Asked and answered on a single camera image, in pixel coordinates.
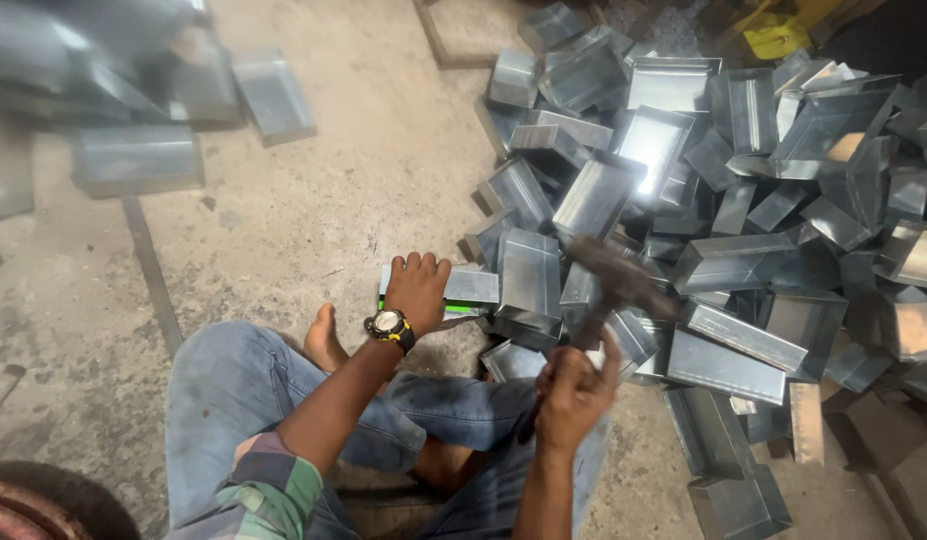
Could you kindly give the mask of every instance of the concrete floor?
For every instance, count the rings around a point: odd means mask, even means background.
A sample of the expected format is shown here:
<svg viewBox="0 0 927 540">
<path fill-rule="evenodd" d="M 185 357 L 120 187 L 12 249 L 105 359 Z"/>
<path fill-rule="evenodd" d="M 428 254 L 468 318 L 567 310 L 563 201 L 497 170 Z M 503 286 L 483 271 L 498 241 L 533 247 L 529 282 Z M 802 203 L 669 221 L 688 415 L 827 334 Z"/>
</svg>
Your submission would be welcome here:
<svg viewBox="0 0 927 540">
<path fill-rule="evenodd" d="M 381 264 L 412 250 L 463 262 L 457 240 L 481 217 L 470 195 L 495 160 L 473 112 L 488 72 L 437 71 L 409 0 L 211 4 L 227 46 L 283 49 L 320 133 L 270 149 L 252 129 L 202 133 L 206 188 L 143 198 L 181 330 L 241 317 L 301 337 L 330 301 L 353 350 Z M 451 49 L 493 52 L 523 47 L 527 8 L 443 0 L 434 16 Z M 0 410 L 0 460 L 83 473 L 159 538 L 170 363 L 121 205 L 76 190 L 59 136 L 37 148 L 37 211 L 0 222 L 0 364 L 29 369 Z M 466 324 L 428 336 L 405 365 L 469 376 L 485 346 Z M 619 394 L 581 537 L 701 538 L 659 389 Z M 825 468 L 754 451 L 793 515 L 781 538 L 889 537 L 836 449 Z"/>
</svg>

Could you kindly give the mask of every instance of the shirt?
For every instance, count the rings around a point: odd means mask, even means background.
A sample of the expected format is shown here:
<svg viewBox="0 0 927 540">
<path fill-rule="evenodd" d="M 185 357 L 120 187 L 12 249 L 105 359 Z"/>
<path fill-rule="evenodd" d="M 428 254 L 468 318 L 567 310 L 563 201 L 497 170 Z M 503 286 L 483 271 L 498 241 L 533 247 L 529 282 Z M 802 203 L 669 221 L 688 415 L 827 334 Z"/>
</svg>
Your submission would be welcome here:
<svg viewBox="0 0 927 540">
<path fill-rule="evenodd" d="M 313 463 L 290 453 L 276 433 L 261 433 L 237 447 L 217 507 L 168 540 L 302 539 L 322 489 Z"/>
</svg>

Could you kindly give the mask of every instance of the wristwatch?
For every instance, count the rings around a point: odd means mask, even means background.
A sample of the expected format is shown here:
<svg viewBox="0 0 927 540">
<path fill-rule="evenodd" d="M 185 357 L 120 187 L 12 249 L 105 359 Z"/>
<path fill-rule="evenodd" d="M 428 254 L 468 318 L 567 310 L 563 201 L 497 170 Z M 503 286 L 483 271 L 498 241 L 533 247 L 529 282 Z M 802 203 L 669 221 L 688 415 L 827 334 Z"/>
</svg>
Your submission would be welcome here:
<svg viewBox="0 0 927 540">
<path fill-rule="evenodd" d="M 404 356 L 416 343 L 413 328 L 409 327 L 407 317 L 398 309 L 381 309 L 376 316 L 363 321 L 366 331 L 380 341 L 395 341 L 404 350 Z"/>
</svg>

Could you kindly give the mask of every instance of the hand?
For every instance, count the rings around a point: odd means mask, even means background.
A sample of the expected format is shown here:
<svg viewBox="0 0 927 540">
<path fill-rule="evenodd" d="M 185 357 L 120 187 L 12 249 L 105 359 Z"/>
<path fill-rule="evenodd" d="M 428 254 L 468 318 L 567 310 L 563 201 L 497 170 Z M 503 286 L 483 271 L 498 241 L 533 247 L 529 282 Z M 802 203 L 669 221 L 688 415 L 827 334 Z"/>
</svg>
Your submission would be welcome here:
<svg viewBox="0 0 927 540">
<path fill-rule="evenodd" d="M 573 458 L 577 446 L 613 403 L 623 353 L 604 328 L 606 360 L 600 371 L 581 350 L 560 347 L 547 355 L 547 365 L 536 378 L 536 445 L 539 453 L 552 451 Z"/>
<path fill-rule="evenodd" d="M 428 252 L 420 258 L 414 251 L 393 258 L 390 283 L 386 286 L 384 310 L 400 310 L 407 317 L 413 336 L 420 339 L 443 321 L 443 289 L 450 276 L 450 262 L 436 263 Z"/>
</svg>

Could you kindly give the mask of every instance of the jeans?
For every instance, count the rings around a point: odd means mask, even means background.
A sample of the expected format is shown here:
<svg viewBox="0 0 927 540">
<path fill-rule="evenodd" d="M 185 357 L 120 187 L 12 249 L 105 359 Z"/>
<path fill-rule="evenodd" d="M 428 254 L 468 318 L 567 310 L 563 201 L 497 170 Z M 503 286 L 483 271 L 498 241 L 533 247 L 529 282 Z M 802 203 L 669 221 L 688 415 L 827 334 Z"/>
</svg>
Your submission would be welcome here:
<svg viewBox="0 0 927 540">
<path fill-rule="evenodd" d="M 274 427 L 327 374 L 276 332 L 247 322 L 208 325 L 180 348 L 167 397 L 167 485 L 171 529 L 211 510 L 237 445 Z M 532 407 L 533 381 L 481 382 L 399 372 L 373 398 L 341 458 L 384 472 L 407 472 L 427 434 L 494 452 L 491 462 L 436 512 L 420 538 L 508 538 L 535 445 L 513 426 Z M 606 456 L 607 418 L 591 429 L 574 463 L 574 532 L 582 523 Z M 333 487 L 313 510 L 308 538 L 359 538 Z"/>
</svg>

